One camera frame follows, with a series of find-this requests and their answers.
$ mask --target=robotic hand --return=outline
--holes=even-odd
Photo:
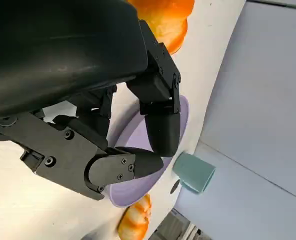
[[[122,0],[0,1],[0,141],[24,148],[37,175],[95,200],[108,184],[150,175],[180,137],[180,73]],[[138,97],[153,152],[108,147],[116,84]],[[69,101],[76,117],[43,121]]]

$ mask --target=black rubber fingertip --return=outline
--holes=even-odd
[[[175,155],[180,139],[180,113],[144,117],[152,150],[161,157]]]

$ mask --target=bolt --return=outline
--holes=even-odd
[[[12,116],[12,117],[5,117],[3,119],[0,119],[0,126],[1,127],[11,127],[17,122],[17,117]]]
[[[53,167],[56,164],[56,159],[53,156],[49,156],[45,159],[44,165],[48,168]]]
[[[134,165],[133,164],[130,164],[129,166],[128,166],[128,171],[129,172],[132,172],[134,170]]]
[[[64,132],[64,138],[67,140],[71,140],[74,138],[74,132],[68,129],[67,131]]]
[[[118,174],[117,179],[118,179],[118,180],[123,179],[123,175],[122,175],[122,174]]]
[[[104,189],[105,189],[104,186],[99,186],[99,187],[97,188],[97,191],[101,193]]]

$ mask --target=black plastic cover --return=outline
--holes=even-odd
[[[125,82],[148,65],[123,0],[0,0],[0,118]]]
[[[175,155],[180,139],[180,113],[144,116],[152,150],[162,157]]]

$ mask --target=white wall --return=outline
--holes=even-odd
[[[217,169],[181,190],[185,217],[214,240],[296,239],[296,10],[246,3],[195,155]]]
[[[206,191],[181,189],[175,208],[214,240],[296,240],[296,198],[199,142],[217,167]]]
[[[296,195],[296,10],[246,3],[201,139]]]

